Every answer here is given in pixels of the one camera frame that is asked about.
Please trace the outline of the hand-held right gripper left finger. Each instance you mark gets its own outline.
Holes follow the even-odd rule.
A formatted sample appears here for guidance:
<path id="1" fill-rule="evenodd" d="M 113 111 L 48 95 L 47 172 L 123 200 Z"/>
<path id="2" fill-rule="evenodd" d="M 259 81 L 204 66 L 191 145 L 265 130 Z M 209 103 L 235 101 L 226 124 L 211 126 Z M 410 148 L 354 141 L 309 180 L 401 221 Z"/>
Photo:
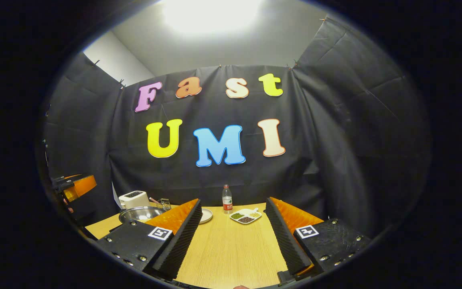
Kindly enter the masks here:
<path id="1" fill-rule="evenodd" d="M 147 222 L 125 221 L 96 243 L 136 271 L 172 280 L 177 278 L 201 217 L 201 202 L 193 199 Z"/>

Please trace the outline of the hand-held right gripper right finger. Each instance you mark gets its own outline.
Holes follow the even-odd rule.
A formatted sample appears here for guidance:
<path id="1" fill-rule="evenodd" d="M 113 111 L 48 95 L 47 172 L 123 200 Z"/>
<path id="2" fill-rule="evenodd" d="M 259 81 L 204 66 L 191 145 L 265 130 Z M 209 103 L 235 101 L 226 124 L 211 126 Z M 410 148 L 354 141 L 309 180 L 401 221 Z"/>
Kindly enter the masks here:
<path id="1" fill-rule="evenodd" d="M 292 277 L 331 271 L 371 243 L 339 218 L 322 220 L 274 197 L 267 198 L 265 213 Z"/>

